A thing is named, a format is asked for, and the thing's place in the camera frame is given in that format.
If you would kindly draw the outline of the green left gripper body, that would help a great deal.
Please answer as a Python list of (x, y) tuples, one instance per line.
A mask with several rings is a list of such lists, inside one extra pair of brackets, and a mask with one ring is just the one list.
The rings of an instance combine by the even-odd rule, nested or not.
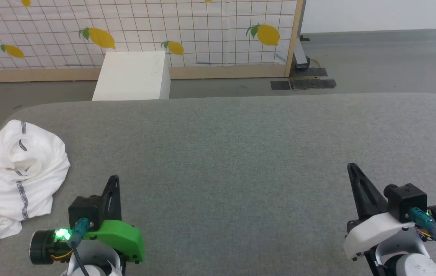
[(120, 220), (105, 220), (97, 231), (88, 231), (83, 239), (100, 241), (132, 263), (144, 262), (146, 258), (140, 230)]

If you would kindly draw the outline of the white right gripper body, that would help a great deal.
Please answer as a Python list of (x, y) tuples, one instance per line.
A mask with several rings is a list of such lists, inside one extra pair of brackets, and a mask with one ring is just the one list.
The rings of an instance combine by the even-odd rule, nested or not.
[(389, 213), (374, 215), (349, 231), (343, 244), (348, 259), (373, 247), (375, 258), (396, 253), (421, 253), (421, 239), (413, 222), (400, 223)]

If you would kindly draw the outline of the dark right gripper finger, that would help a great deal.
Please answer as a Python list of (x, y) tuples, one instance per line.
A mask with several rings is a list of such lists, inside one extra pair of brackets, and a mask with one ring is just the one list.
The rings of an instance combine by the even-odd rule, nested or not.
[(367, 175), (355, 163), (347, 165), (358, 220), (363, 222), (388, 211), (388, 202)]

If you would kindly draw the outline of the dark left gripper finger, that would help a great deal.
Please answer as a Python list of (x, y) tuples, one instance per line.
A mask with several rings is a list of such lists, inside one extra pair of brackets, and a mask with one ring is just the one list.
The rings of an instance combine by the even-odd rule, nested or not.
[(103, 219), (122, 221), (120, 179), (118, 175), (109, 177), (101, 197)]

